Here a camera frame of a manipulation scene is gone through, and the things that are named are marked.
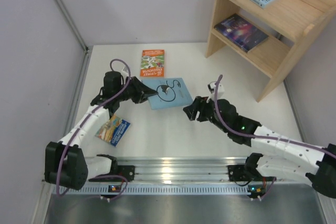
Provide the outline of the light blue swan book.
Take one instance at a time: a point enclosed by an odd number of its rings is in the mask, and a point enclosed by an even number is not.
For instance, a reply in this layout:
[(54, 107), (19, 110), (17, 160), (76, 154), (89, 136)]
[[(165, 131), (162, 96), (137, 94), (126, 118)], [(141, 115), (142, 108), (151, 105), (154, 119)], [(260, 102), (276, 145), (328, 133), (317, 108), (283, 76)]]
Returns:
[(157, 92), (148, 98), (152, 110), (187, 106), (193, 102), (182, 78), (143, 79), (142, 83)]

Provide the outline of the dark purple galaxy book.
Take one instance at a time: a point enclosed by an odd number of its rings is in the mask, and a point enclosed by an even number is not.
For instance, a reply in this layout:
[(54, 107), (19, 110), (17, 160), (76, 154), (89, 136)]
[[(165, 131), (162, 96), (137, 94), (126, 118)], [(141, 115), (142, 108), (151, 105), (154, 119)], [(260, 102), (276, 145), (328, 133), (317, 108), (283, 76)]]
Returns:
[(238, 14), (233, 14), (214, 28), (244, 52), (249, 52), (269, 36)]

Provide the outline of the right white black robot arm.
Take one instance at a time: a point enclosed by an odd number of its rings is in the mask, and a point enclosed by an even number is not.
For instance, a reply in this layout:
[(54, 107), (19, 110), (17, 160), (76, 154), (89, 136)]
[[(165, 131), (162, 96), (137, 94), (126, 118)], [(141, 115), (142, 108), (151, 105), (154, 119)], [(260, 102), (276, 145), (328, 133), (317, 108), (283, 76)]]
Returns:
[(211, 122), (235, 143), (255, 150), (244, 165), (249, 180), (275, 177), (294, 180), (335, 198), (335, 145), (298, 142), (244, 117), (225, 99), (196, 97), (183, 111), (191, 121)]

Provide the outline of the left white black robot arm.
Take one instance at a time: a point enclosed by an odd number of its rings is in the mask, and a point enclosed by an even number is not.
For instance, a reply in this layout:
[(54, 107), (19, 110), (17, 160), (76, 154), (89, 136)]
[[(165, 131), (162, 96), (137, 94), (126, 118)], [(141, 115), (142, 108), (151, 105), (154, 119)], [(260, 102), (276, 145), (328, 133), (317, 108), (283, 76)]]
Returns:
[(90, 179), (102, 180), (116, 175), (115, 157), (107, 154), (85, 157), (82, 149), (111, 119), (121, 102), (131, 100), (140, 104), (155, 95), (157, 91), (137, 77), (124, 78), (120, 72), (106, 72), (103, 86), (82, 119), (58, 142), (46, 146), (44, 180), (58, 187), (80, 190)]

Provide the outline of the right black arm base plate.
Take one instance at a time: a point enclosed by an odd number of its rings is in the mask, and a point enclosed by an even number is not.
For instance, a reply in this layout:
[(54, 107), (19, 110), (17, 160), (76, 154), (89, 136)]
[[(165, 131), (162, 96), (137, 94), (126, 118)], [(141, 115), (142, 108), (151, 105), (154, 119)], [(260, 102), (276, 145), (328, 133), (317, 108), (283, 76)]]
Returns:
[(228, 177), (230, 182), (262, 182), (264, 178), (267, 182), (271, 182), (273, 177), (263, 177), (261, 175), (252, 176), (248, 174), (244, 165), (228, 165)]

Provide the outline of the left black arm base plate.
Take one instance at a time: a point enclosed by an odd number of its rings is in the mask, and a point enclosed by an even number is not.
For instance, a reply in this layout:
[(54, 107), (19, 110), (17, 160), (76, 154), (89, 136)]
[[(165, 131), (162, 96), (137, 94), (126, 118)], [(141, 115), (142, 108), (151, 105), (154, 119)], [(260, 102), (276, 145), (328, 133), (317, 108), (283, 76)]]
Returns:
[(89, 182), (124, 182), (125, 179), (128, 182), (134, 180), (135, 177), (135, 166), (132, 165), (118, 165), (117, 167), (113, 168), (107, 174), (97, 175), (91, 179)]

